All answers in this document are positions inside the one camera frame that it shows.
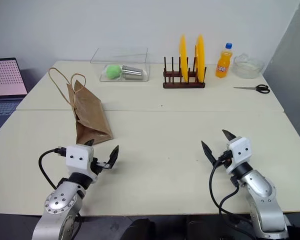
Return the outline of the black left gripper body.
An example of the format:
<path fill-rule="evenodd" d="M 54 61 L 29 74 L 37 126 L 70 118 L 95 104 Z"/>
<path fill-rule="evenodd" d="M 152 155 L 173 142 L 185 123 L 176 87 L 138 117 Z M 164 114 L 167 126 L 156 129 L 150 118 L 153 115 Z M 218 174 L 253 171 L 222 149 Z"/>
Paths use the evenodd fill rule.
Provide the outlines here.
<path fill-rule="evenodd" d="M 93 158 L 92 162 L 90 163 L 90 169 L 98 176 L 103 169 L 111 169 L 111 165 L 107 162 L 98 162 L 97 158 Z"/>

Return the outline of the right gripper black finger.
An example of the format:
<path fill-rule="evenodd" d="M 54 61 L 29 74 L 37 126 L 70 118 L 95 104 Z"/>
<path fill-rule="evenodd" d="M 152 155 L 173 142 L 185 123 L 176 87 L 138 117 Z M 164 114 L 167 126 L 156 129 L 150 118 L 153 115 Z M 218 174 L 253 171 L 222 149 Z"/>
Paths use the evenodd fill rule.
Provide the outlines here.
<path fill-rule="evenodd" d="M 229 142 L 231 142 L 237 138 L 233 133 L 231 133 L 228 130 L 223 129 L 222 132 Z"/>
<path fill-rule="evenodd" d="M 203 141 L 201 141 L 201 145 L 202 145 L 202 149 L 203 149 L 203 152 L 204 152 L 205 156 L 207 157 L 207 159 L 209 160 L 209 162 L 214 166 L 216 164 L 217 160 L 213 156 L 212 150 Z"/>

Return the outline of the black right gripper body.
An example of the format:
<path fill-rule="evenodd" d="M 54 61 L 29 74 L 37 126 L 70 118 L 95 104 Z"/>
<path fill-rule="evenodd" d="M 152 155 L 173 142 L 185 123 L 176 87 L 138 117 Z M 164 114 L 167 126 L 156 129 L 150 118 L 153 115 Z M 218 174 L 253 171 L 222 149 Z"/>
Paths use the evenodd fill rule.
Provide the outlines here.
<path fill-rule="evenodd" d="M 233 153 L 231 150 L 226 150 L 217 159 L 217 167 L 224 166 L 228 168 L 232 164 Z"/>

